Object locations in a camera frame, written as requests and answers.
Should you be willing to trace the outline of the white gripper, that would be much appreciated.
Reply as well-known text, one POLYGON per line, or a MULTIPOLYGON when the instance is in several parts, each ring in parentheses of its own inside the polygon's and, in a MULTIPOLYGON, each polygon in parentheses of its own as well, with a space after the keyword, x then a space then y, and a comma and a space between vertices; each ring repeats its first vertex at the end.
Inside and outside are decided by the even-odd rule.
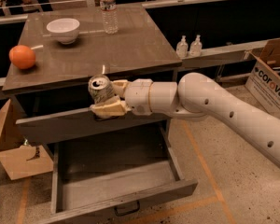
POLYGON ((130 110, 137 116, 152 114, 149 105, 151 79, 137 79, 130 82, 127 79, 112 81, 114 97, 90 106, 90 110, 99 118, 124 116, 130 110))

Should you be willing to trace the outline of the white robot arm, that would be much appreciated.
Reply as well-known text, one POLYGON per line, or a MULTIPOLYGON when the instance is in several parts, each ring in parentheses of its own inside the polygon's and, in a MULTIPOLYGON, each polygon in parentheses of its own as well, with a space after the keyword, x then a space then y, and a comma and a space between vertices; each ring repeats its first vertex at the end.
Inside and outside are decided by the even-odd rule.
POLYGON ((94 101, 90 110, 99 118, 164 114, 173 119, 212 116, 242 136, 280 168, 280 119, 236 98, 211 78, 188 73, 179 82, 110 80, 96 75, 89 80, 94 101))

